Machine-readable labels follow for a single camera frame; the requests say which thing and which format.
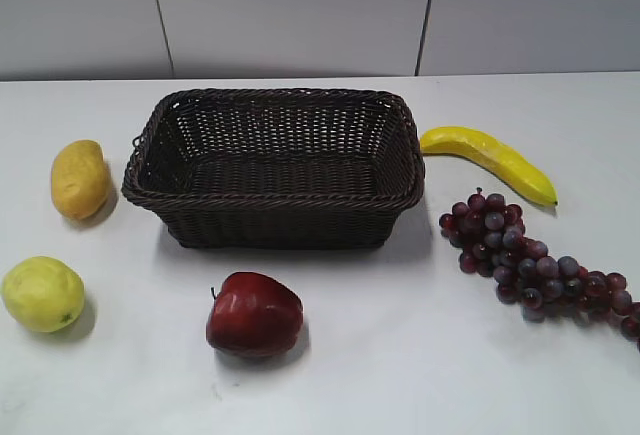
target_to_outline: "bunch of grapes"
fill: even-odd
[[[543,242],[525,237],[522,208],[507,205],[502,195],[485,198],[478,189],[467,203],[453,205],[439,223],[451,245],[462,249],[460,269],[493,277],[498,299],[520,302],[526,320],[542,321],[562,307],[599,317],[616,315],[623,317],[620,330],[625,337],[640,338],[640,302],[633,302],[625,277],[590,272],[573,257],[549,256]]]

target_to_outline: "white wall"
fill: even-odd
[[[0,0],[0,80],[170,76],[155,0]]]
[[[640,0],[433,0],[422,75],[640,70]]]
[[[159,0],[184,77],[413,75],[427,0]]]

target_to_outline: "banana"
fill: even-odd
[[[420,137],[423,155],[456,155],[493,173],[531,202],[558,204],[553,184],[513,148],[491,135],[466,127],[439,127]]]

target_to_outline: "basket rim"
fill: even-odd
[[[153,136],[160,121],[171,105],[186,97],[272,97],[274,95],[288,95],[292,99],[317,98],[330,95],[349,97],[371,97],[386,99],[389,104],[396,105],[402,121],[403,133],[408,138],[412,148],[411,184],[402,192],[391,195],[342,195],[322,193],[170,193],[158,192],[143,188],[138,182],[139,174],[151,148]],[[285,209],[285,208],[330,208],[353,210],[404,210],[416,205],[424,192],[424,161],[420,154],[417,141],[416,126],[411,111],[404,100],[387,91],[341,89],[341,88],[276,88],[276,89],[235,89],[235,88],[205,88],[180,90],[166,95],[155,106],[151,117],[147,121],[140,136],[133,141],[134,151],[127,163],[122,184],[122,194],[134,205],[150,210],[203,210],[203,209]]]

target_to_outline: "wicker basket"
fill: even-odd
[[[122,193],[185,247],[380,246],[424,190],[411,112],[387,92],[177,92],[134,146]]]

